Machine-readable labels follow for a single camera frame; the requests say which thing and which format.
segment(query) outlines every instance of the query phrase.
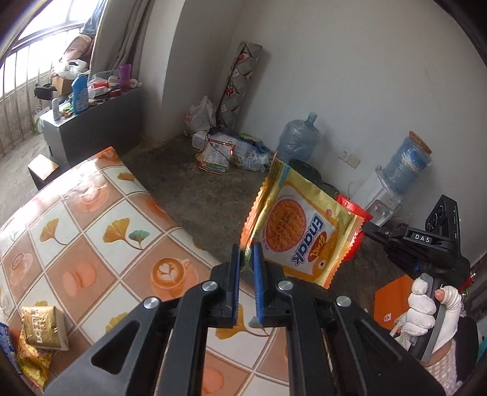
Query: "wall outlet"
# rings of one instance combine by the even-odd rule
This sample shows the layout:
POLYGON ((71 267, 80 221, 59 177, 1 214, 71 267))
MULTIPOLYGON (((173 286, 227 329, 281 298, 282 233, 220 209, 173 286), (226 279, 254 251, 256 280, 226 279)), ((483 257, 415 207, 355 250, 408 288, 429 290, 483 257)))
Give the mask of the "wall outlet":
POLYGON ((343 147, 340 151, 340 159, 347 162, 352 156, 352 150, 349 147, 343 147))
POLYGON ((352 168, 357 168, 358 164, 360 164, 360 159, 352 154, 350 158, 348 158, 347 164, 349 164, 352 168))

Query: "clutter on floor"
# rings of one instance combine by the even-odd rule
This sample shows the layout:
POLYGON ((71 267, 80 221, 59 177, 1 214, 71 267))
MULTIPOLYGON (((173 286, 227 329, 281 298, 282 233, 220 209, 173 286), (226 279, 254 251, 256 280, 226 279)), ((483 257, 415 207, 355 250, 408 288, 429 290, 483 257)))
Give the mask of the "clutter on floor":
POLYGON ((212 135, 202 130, 195 133, 192 142, 193 147, 200 150, 196 154, 200 169, 221 175, 232 164, 239 169, 265 172, 272 160, 271 151, 261 141, 256 143, 250 135, 245 136, 247 141, 221 132, 212 135))
POLYGON ((193 104, 184 119, 184 135, 192 136, 197 132, 208 133, 212 126, 216 126, 215 111, 216 106, 211 103, 208 96, 205 96, 201 102, 193 104))

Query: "curtain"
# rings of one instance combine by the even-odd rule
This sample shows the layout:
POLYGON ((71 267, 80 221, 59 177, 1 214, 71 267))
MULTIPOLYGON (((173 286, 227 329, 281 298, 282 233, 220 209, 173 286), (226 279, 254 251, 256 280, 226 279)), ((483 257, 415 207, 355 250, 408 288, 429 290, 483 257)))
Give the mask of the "curtain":
POLYGON ((154 0, 108 0, 96 34, 91 75, 132 64, 138 78, 142 46, 154 0))

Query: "sleeve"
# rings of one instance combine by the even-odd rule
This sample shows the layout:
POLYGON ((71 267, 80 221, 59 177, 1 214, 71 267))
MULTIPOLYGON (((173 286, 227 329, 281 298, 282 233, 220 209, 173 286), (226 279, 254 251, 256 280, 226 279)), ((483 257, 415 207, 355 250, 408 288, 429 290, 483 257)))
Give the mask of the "sleeve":
POLYGON ((450 350, 443 359, 430 367, 425 367, 426 371, 440 383, 447 396, 452 396, 462 385, 461 381, 457 381, 455 348, 456 344, 453 340, 450 350))

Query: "white glove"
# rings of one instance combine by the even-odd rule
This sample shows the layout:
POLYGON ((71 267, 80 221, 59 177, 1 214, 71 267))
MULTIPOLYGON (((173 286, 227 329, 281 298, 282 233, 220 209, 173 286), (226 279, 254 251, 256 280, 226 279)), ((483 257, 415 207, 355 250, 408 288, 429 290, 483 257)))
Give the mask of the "white glove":
MULTIPOLYGON (((428 329, 434 327, 435 319, 433 314, 436 312, 434 301, 425 295, 428 284, 417 278, 411 287, 412 293, 409 295, 408 304, 410 306, 406 314, 399 320, 398 325, 402 325, 401 337, 397 339, 399 343, 409 350, 411 345, 410 338, 422 336, 428 329)), ((446 306, 445 319, 441 326, 438 340, 433 348, 433 353, 450 341, 457 332, 458 318, 462 309, 462 298, 458 290, 453 286, 445 286, 434 292, 435 298, 446 306)))

